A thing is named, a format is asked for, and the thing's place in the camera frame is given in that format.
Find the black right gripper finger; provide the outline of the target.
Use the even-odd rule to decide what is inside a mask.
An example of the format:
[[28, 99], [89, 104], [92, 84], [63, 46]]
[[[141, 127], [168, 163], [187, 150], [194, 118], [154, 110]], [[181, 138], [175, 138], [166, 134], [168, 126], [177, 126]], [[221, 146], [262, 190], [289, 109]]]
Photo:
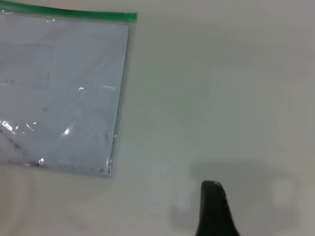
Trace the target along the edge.
[[226, 193], [217, 181], [201, 184], [199, 224], [197, 236], [238, 236]]

